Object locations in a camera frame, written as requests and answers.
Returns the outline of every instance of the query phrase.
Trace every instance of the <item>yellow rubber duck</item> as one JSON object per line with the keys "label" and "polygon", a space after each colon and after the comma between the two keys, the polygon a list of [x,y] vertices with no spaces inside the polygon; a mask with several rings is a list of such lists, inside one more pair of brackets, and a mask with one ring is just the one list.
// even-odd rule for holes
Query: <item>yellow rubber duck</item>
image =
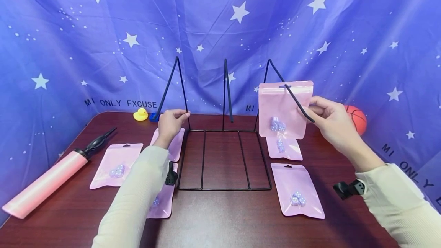
{"label": "yellow rubber duck", "polygon": [[138,111],[133,113],[133,118],[135,118],[135,120],[137,120],[137,121],[147,120],[148,117],[149,117],[149,114],[147,113],[147,111],[144,108],[140,108],[140,109],[138,109]]}

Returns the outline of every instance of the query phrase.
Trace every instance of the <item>hand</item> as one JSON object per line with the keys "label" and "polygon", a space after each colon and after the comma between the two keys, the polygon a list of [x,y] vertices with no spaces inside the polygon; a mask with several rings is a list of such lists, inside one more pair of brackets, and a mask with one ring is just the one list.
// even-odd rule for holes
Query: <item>hand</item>
{"label": "hand", "polygon": [[173,138],[181,130],[182,124],[190,117],[190,112],[183,109],[165,111],[159,117],[159,136],[153,146],[168,149]]}
{"label": "hand", "polygon": [[357,130],[341,103],[314,96],[304,111],[315,120],[323,137],[345,155],[357,171],[363,172],[383,166],[384,162],[358,135]]}

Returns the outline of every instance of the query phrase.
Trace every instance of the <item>blue fabric backdrop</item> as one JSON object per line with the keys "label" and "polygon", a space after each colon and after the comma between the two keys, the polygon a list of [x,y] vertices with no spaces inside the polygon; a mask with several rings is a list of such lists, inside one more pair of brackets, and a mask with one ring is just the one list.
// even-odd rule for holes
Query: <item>blue fabric backdrop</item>
{"label": "blue fabric backdrop", "polygon": [[[234,114],[256,114],[268,58],[313,80],[440,210],[440,17],[440,0],[0,0],[0,205],[93,116],[155,111],[179,56],[194,113],[222,112],[224,58]],[[164,108],[183,108],[178,73]]]}

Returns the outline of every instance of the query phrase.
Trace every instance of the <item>black pump nozzle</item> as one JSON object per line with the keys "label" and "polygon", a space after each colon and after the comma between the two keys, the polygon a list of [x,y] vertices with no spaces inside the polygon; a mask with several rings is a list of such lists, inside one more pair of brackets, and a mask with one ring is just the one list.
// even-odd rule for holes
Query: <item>black pump nozzle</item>
{"label": "black pump nozzle", "polygon": [[106,141],[107,137],[111,135],[112,132],[114,132],[116,128],[113,128],[106,132],[104,135],[99,136],[90,144],[87,145],[87,147],[84,150],[76,149],[75,151],[83,155],[87,160],[89,160],[92,157],[92,152],[94,152],[96,149],[99,149]]}

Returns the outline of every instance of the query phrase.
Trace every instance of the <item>human arm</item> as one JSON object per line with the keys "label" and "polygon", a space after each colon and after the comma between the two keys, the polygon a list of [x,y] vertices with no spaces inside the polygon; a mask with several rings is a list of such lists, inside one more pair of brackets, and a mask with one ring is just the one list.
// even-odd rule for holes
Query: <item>human arm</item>
{"label": "human arm", "polygon": [[369,211],[400,247],[441,247],[441,215],[412,180],[395,164],[385,164],[366,145],[345,107],[315,96],[309,108],[323,137],[345,155],[365,185],[362,195]]}
{"label": "human arm", "polygon": [[161,115],[157,140],[131,167],[101,220],[92,248],[139,247],[147,213],[168,173],[168,147],[188,117],[189,113],[181,109]]}

